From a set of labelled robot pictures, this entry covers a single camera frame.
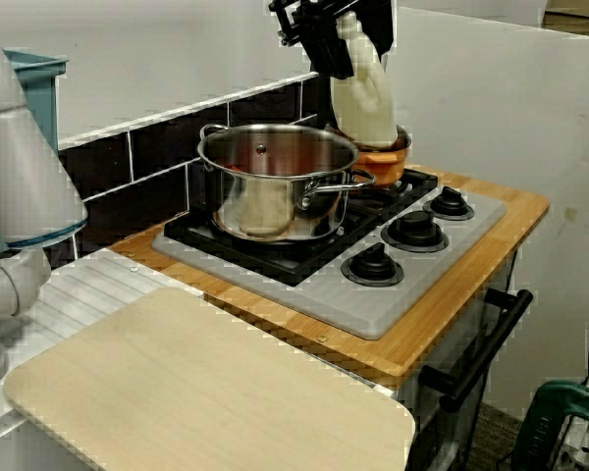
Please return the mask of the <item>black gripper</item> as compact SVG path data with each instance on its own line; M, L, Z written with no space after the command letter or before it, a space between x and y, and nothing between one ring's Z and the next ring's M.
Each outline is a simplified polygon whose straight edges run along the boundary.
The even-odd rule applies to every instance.
M353 76L347 44L338 36L340 17L354 13L379 55L388 53L394 43L391 0L272 1L268 9L279 21L283 41L300 42L314 71L334 79Z

